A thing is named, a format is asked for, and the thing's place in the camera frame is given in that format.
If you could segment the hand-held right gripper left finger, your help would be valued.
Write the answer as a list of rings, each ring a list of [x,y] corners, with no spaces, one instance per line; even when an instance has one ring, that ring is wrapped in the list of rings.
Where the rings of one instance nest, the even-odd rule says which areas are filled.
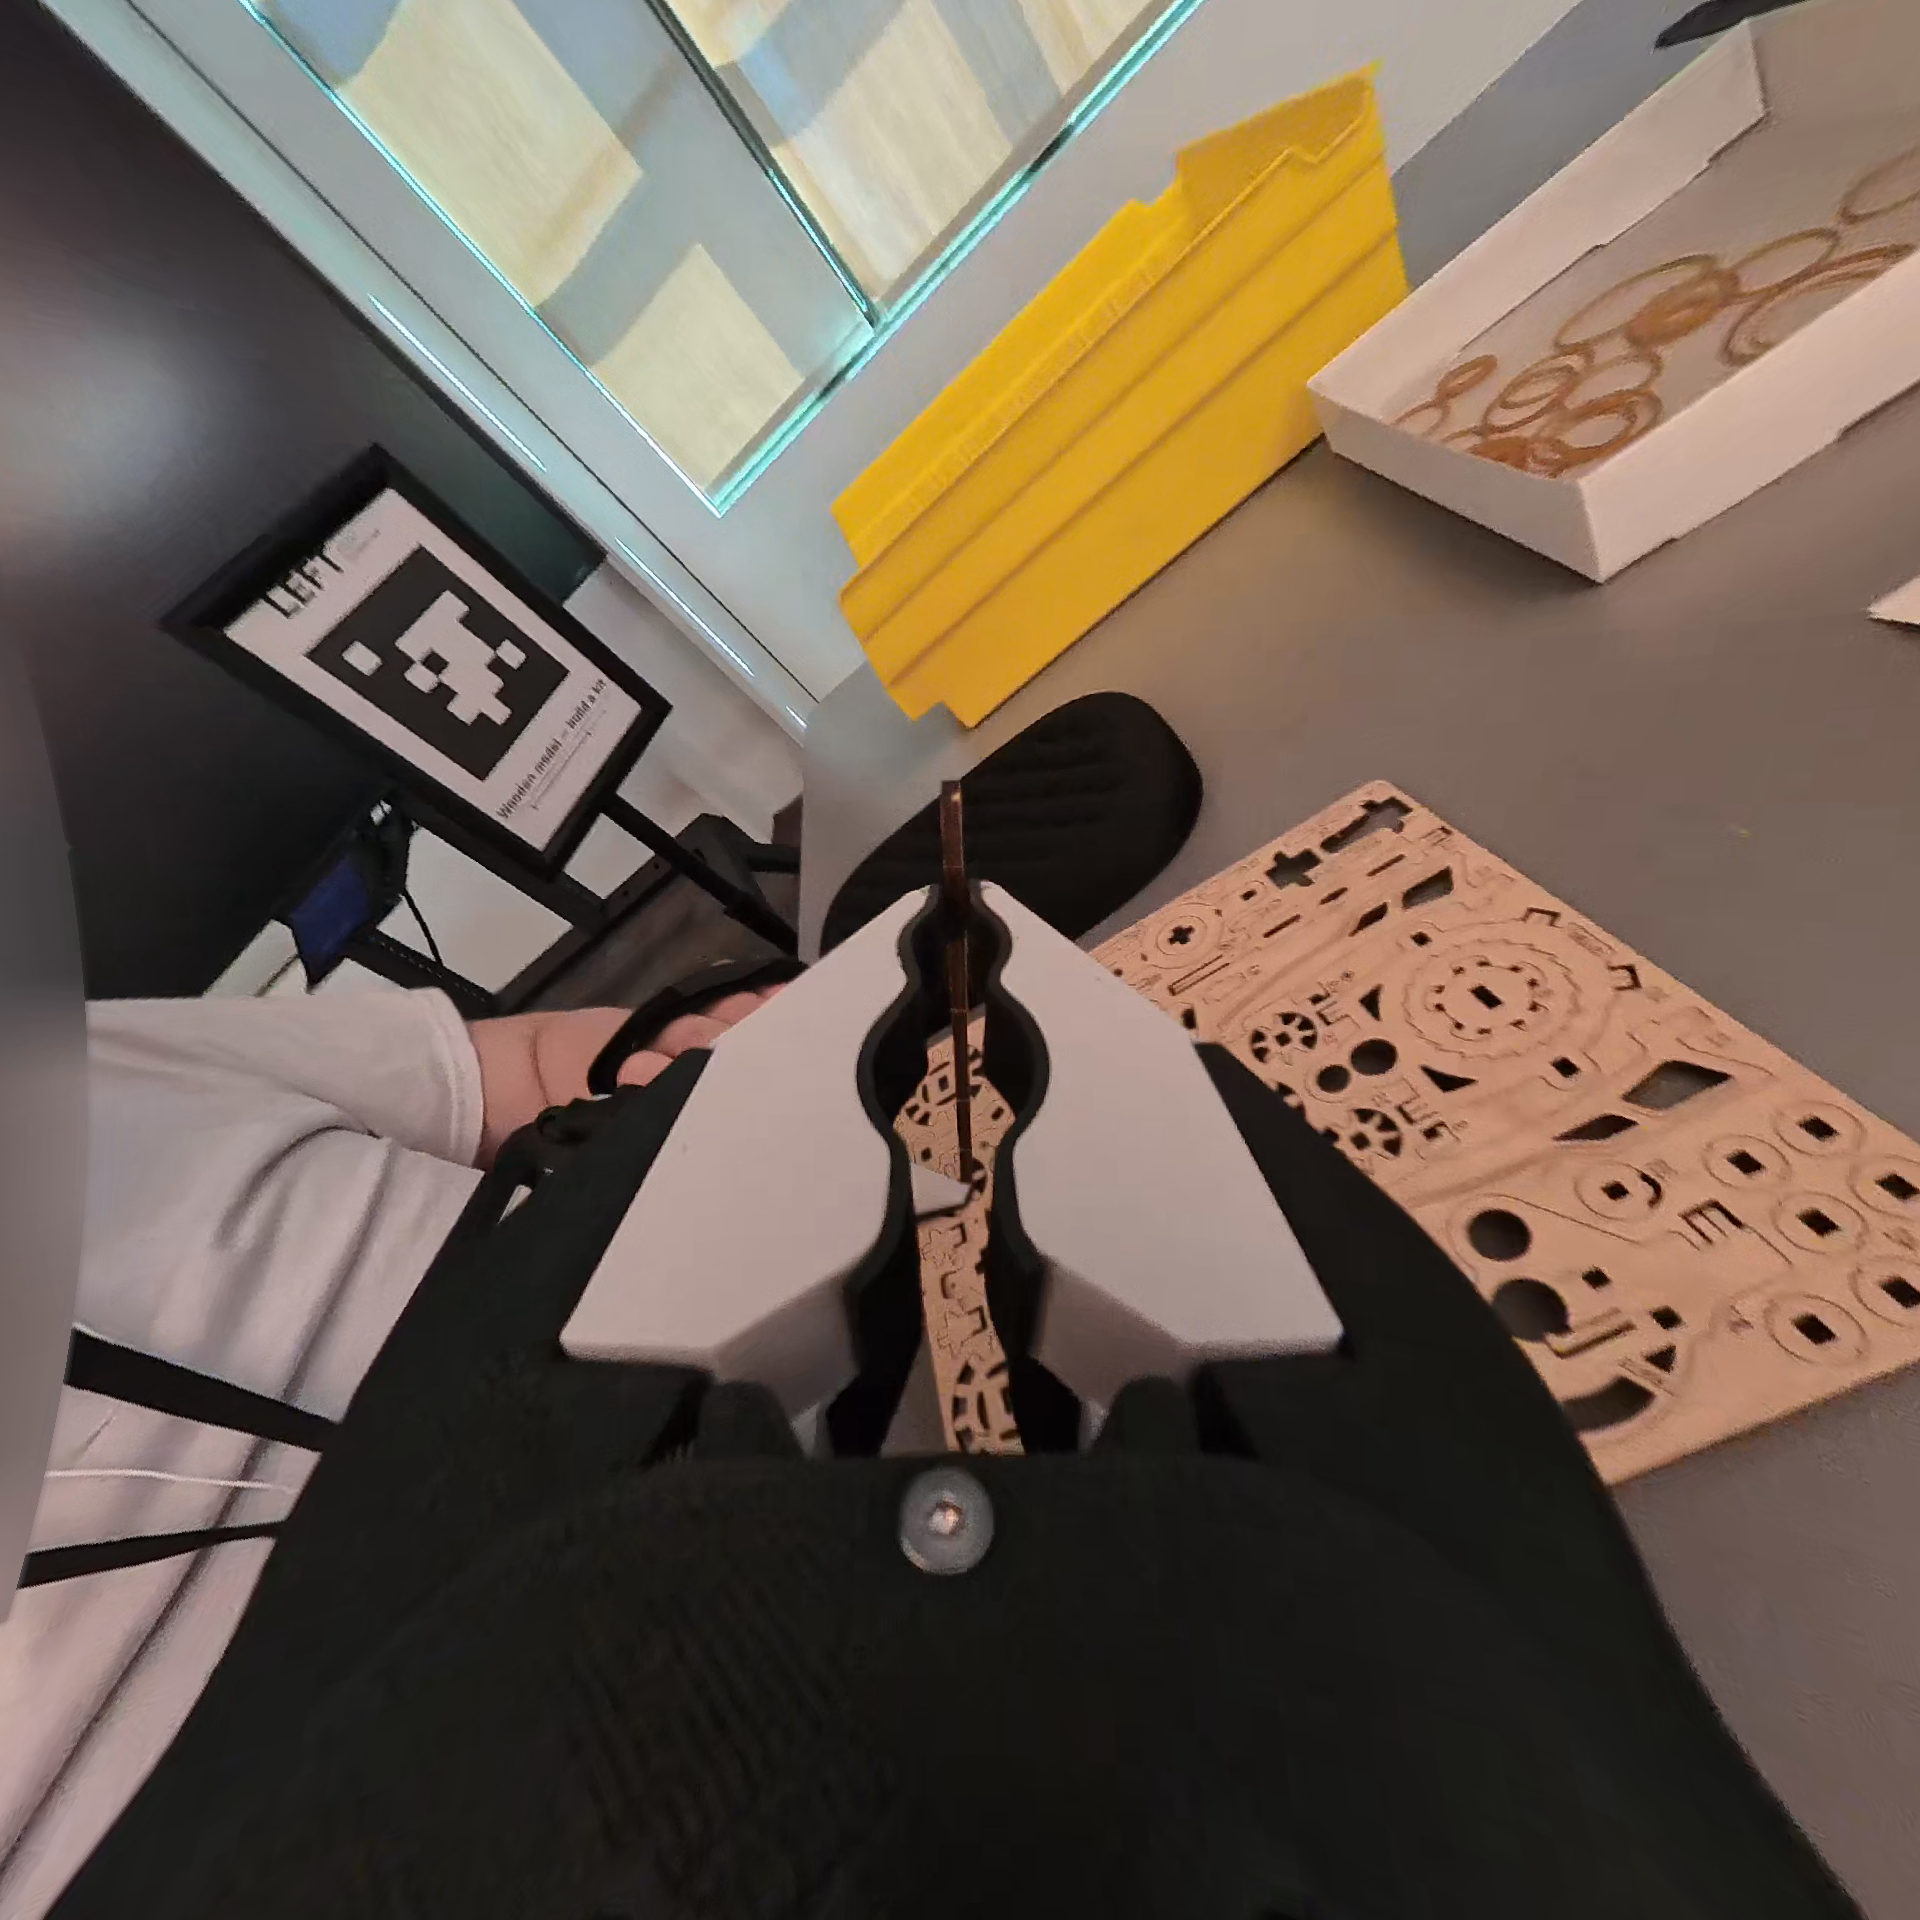
[[[912,1165],[925,1073],[922,890],[791,980],[706,1057],[561,1336],[577,1361],[764,1385],[874,1457],[924,1336]]]

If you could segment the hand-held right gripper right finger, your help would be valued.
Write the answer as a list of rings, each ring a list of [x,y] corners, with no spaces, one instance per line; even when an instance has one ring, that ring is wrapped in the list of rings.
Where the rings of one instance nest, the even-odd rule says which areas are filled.
[[[997,883],[976,888],[992,1153],[983,1283],[1025,1451],[1074,1451],[1125,1385],[1336,1353],[1341,1322],[1162,1011]]]

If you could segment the thin wooden stick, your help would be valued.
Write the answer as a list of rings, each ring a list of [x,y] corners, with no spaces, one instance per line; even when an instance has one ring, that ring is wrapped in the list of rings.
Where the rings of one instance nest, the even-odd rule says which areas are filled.
[[[972,1186],[976,1179],[975,1075],[970,1041],[975,1005],[975,898],[965,838],[965,792],[957,780],[943,784],[937,824],[943,854],[944,985],[952,1028],[952,1112],[955,1128],[957,1179],[965,1186]]]

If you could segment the laser-cut wooden parts sheet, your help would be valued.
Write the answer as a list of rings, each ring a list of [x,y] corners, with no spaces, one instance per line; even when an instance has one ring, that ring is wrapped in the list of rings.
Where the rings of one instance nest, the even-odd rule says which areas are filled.
[[[1388,782],[1092,958],[1424,1226],[1604,1482],[1916,1366],[1916,1144]]]

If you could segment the person's left hand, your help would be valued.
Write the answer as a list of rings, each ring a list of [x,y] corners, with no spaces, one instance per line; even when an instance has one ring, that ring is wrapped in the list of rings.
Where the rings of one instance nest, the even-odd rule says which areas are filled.
[[[651,1038],[629,1049],[618,1070],[620,1088],[657,1081],[680,1057],[712,1049],[732,1026],[753,1018],[780,985],[712,993],[690,1012],[663,1021]],[[591,1008],[495,1018],[466,1026],[477,1067],[482,1122],[472,1164],[491,1168],[496,1153],[525,1124],[551,1108],[591,1094],[591,1067],[615,1042],[629,1018],[621,1011]]]

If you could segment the blue device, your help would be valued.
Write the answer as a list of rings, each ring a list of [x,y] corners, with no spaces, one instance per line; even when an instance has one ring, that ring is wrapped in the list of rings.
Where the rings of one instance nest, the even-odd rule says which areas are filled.
[[[378,893],[369,880],[365,860],[356,852],[339,854],[289,910],[285,925],[296,940],[296,958],[314,989],[345,958],[375,917]]]

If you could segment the black ribbed wrist pad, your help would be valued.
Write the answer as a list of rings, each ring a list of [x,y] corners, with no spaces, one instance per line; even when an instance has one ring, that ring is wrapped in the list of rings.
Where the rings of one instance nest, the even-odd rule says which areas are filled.
[[[1011,708],[983,729],[906,718],[869,673],[803,744],[801,952],[819,958],[940,878],[937,806],[960,782],[968,874],[1092,944],[1165,906],[1193,861],[1205,778],[1173,725],[1125,691]]]

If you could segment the black framed marker sign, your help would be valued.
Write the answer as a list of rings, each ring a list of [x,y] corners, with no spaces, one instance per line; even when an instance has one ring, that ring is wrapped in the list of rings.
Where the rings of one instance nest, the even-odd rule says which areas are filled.
[[[380,445],[160,624],[500,874],[563,874],[673,712]]]

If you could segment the person's white shirt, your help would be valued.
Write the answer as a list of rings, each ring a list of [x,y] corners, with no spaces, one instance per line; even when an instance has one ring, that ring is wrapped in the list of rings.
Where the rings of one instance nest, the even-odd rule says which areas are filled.
[[[439,993],[87,1008],[80,1326],[339,1420],[477,1185]],[[229,1542],[23,1592],[3,1634],[4,1916],[43,1916],[178,1736],[267,1563]]]

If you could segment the yellow plastic bin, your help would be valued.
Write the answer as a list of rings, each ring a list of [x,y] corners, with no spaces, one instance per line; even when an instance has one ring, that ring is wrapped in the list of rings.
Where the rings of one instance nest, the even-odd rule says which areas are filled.
[[[835,500],[888,698],[1005,704],[1320,438],[1405,292],[1372,67],[1180,152]]]

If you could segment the large glass window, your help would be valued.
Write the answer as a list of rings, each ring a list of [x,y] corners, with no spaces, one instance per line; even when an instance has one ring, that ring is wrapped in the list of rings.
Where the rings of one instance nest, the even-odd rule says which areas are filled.
[[[47,5],[625,520],[717,521],[1193,5]]]

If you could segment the white cardboard box tray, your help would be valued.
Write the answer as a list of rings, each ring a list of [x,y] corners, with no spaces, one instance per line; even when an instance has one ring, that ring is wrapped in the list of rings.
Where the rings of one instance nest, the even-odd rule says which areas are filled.
[[[1345,459],[1603,582],[1916,389],[1916,5],[1729,27],[1311,381]]]

